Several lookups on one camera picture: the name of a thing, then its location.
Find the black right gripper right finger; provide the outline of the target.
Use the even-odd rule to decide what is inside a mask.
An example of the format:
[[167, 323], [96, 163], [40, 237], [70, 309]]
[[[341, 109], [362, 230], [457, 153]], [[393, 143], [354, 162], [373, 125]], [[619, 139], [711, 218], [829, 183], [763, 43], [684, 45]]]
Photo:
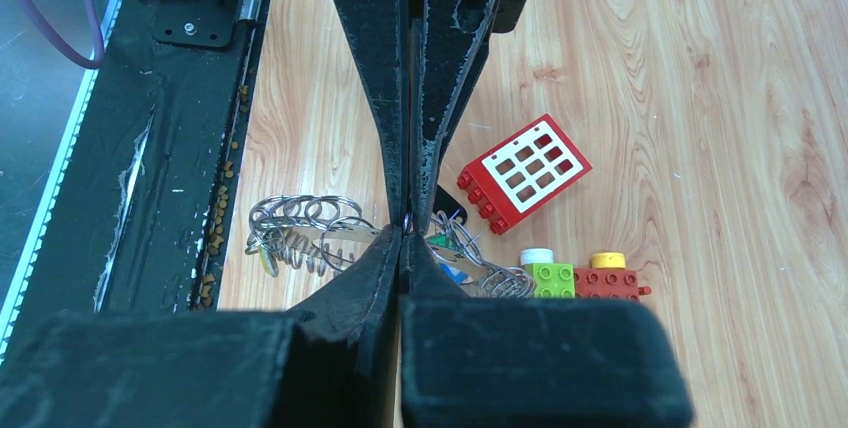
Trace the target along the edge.
[[668, 336], [632, 301], [467, 296], [423, 237], [399, 269], [401, 411], [408, 427], [688, 427]]

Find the key with black tag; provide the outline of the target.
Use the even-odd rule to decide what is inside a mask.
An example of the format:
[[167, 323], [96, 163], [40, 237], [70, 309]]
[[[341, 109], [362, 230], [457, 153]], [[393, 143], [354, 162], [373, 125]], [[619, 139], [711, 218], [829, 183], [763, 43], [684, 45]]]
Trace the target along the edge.
[[436, 187], [432, 213], [436, 215], [440, 212], [458, 221], [461, 225], [465, 225], [468, 220], [468, 212], [465, 207], [441, 185], [438, 185]]

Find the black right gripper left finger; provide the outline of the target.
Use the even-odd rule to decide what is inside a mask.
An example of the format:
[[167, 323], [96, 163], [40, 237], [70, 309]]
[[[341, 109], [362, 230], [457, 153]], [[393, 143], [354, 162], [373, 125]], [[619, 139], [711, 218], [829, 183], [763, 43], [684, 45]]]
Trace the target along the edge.
[[402, 232], [285, 311], [58, 316], [1, 369], [5, 427], [376, 427]]

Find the blue key tag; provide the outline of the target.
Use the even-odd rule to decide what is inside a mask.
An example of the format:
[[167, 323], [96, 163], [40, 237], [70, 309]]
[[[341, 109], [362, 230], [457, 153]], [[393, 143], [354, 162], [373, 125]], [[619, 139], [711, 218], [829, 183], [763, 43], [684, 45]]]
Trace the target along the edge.
[[440, 269], [457, 285], [472, 283], [473, 279], [464, 271], [441, 263]]

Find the green key tag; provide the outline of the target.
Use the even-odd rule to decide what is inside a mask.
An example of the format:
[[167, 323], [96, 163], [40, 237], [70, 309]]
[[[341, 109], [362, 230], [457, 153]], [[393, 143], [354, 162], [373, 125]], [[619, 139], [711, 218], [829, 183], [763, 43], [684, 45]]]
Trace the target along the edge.
[[450, 240], [448, 239], [448, 237], [444, 233], [436, 234], [436, 235], [432, 235], [432, 236], [428, 237], [427, 243], [430, 244], [430, 245], [433, 245], [433, 246], [437, 246], [437, 247], [444, 247], [444, 248], [450, 247]]

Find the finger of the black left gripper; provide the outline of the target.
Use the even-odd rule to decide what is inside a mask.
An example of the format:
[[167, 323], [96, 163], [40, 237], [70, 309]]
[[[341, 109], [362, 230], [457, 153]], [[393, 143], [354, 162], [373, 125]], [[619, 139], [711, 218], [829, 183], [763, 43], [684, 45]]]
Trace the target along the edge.
[[399, 0], [333, 0], [369, 104], [381, 146], [389, 216], [407, 212]]
[[410, 212], [429, 215], [440, 166], [488, 57], [527, 0], [409, 0]]

